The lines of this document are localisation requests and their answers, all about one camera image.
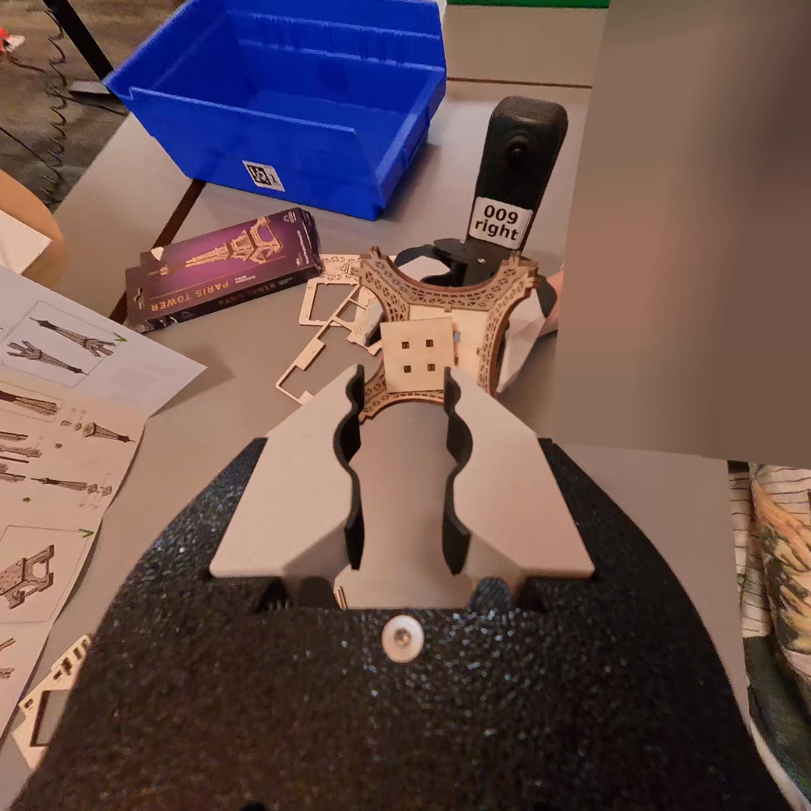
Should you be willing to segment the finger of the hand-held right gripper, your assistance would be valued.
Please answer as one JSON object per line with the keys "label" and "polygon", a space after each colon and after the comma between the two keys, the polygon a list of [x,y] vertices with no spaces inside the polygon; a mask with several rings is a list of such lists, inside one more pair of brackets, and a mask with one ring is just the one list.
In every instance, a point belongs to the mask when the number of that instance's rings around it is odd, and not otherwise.
{"label": "finger of the hand-held right gripper", "polygon": [[546,320],[537,289],[511,311],[503,336],[497,393],[501,394],[517,379]]}

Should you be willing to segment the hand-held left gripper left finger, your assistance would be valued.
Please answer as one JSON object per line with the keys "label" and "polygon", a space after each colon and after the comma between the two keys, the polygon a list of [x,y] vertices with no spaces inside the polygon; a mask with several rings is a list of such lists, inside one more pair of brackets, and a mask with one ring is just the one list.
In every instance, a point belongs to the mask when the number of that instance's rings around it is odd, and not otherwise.
{"label": "hand-held left gripper left finger", "polygon": [[350,366],[266,435],[209,566],[218,578],[335,580],[360,568],[359,477],[364,368]]}

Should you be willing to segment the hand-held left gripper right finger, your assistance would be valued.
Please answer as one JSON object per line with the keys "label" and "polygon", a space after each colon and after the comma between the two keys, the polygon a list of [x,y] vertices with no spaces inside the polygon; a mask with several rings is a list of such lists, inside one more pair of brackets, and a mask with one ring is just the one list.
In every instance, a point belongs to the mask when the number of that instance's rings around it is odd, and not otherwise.
{"label": "hand-held left gripper right finger", "polygon": [[594,565],[534,431],[463,370],[444,371],[442,552],[454,576],[584,579]]}

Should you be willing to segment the wooden tower base model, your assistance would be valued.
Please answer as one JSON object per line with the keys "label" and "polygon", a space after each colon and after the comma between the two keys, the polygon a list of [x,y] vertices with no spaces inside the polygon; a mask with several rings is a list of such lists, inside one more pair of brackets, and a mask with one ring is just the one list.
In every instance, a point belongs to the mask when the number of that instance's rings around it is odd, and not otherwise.
{"label": "wooden tower base model", "polygon": [[352,271],[380,302],[383,358],[365,384],[359,421],[410,400],[444,402],[444,372],[463,370],[495,395],[498,353],[516,306],[539,285],[538,265],[513,251],[490,280],[438,287],[407,277],[378,247]]}

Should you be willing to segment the grey desk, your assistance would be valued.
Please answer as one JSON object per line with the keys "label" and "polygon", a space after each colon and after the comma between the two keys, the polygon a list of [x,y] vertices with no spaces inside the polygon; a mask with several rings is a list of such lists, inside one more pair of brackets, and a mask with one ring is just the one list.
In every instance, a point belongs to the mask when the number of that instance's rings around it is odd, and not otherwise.
{"label": "grey desk", "polygon": [[[595,44],[568,35],[562,11],[508,9],[528,24],[510,36],[494,8],[451,8],[449,83],[427,142],[377,221],[315,211],[323,249],[394,251],[461,237],[487,121],[509,95],[547,98],[569,114],[569,132],[527,250],[544,274],[564,253],[577,163],[606,12]],[[172,242],[283,208],[282,202],[218,186],[201,191],[133,116],[119,127],[57,210],[71,262],[58,291],[112,316],[124,269],[153,244]],[[297,405],[275,388],[309,341],[299,325],[302,293],[274,294],[153,336],[206,366],[151,418],[127,482],[105,515],[84,583],[61,620],[101,618],[118,586],[163,528],[250,441]],[[460,607],[472,586],[441,554],[442,491],[452,459],[441,408],[407,403],[362,428],[353,460],[362,486],[367,545],[359,572],[339,576],[351,607]],[[741,707],[746,678],[727,501],[727,463],[684,454],[575,444],[564,450],[662,553],[693,600]]]}

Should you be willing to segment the wooden sheet with ornate cutouts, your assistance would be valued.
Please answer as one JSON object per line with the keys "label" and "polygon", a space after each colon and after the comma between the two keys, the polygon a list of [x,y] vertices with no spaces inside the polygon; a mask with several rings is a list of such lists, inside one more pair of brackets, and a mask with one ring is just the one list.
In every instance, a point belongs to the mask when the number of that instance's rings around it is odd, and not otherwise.
{"label": "wooden sheet with ornate cutouts", "polygon": [[356,286],[359,284],[359,254],[320,254],[320,278],[342,285]]}

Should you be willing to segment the purple puzzle box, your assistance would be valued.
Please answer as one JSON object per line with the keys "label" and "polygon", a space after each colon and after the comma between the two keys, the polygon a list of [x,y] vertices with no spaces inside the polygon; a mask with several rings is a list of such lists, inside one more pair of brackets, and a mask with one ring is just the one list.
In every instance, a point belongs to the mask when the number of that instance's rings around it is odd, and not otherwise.
{"label": "purple puzzle box", "polygon": [[165,329],[294,288],[322,271],[312,214],[289,208],[154,248],[126,270],[127,319]]}

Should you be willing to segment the folded instruction booklet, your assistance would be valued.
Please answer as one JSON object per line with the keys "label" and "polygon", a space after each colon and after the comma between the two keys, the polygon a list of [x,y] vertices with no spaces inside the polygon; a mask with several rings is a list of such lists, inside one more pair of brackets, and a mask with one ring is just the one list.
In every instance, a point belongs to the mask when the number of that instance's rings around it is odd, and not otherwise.
{"label": "folded instruction booklet", "polygon": [[147,420],[204,370],[2,268],[2,733]]}

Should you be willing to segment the blue plastic bin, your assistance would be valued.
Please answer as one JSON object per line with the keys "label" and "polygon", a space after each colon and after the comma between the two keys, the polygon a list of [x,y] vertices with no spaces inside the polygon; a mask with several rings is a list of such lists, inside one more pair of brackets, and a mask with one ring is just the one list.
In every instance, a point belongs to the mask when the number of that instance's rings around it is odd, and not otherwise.
{"label": "blue plastic bin", "polygon": [[447,66],[436,2],[186,2],[105,79],[188,178],[375,220]]}

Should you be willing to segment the person's white printed t-shirt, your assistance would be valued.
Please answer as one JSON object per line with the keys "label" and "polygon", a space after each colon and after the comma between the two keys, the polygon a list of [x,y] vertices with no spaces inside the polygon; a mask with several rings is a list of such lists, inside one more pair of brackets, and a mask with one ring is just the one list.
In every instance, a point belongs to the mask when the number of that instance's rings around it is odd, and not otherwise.
{"label": "person's white printed t-shirt", "polygon": [[750,728],[788,805],[809,810],[810,472],[727,469]]}

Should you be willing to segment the black metal pole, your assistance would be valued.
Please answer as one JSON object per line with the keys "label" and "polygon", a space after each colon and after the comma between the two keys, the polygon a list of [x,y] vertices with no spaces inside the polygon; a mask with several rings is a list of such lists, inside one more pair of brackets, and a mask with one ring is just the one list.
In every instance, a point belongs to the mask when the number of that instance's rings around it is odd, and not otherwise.
{"label": "black metal pole", "polygon": [[[57,57],[50,64],[53,72],[49,94],[66,105],[76,105],[100,110],[116,117],[125,118],[128,111],[123,102],[105,85],[105,79],[114,67],[89,32],[83,20],[68,1],[43,1],[45,10],[54,22],[57,33],[49,42],[57,51]],[[95,79],[86,82],[70,83],[63,74],[65,53],[62,42],[66,38],[75,46],[79,56],[89,67]]]}

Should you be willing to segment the empty wooden frame sheet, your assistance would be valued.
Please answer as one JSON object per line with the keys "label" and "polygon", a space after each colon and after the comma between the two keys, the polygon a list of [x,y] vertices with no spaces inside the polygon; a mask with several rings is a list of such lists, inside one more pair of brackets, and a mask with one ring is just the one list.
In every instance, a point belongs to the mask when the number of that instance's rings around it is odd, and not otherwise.
{"label": "empty wooden frame sheet", "polygon": [[380,329],[353,333],[332,321],[317,329],[306,345],[282,372],[276,388],[299,405],[304,404],[324,388],[346,367],[366,365],[366,377],[377,369],[381,351]]}

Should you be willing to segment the small wooden frame piece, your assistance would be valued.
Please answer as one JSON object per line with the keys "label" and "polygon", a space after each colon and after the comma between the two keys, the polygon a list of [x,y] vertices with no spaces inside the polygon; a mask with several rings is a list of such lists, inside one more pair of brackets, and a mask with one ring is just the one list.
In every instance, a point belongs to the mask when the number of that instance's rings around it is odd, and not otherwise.
{"label": "small wooden frame piece", "polygon": [[80,637],[53,663],[48,674],[18,704],[22,722],[11,736],[31,772],[36,770],[48,747],[47,743],[41,744],[36,741],[45,714],[46,696],[53,692],[70,693],[92,642],[91,635],[85,634]]}

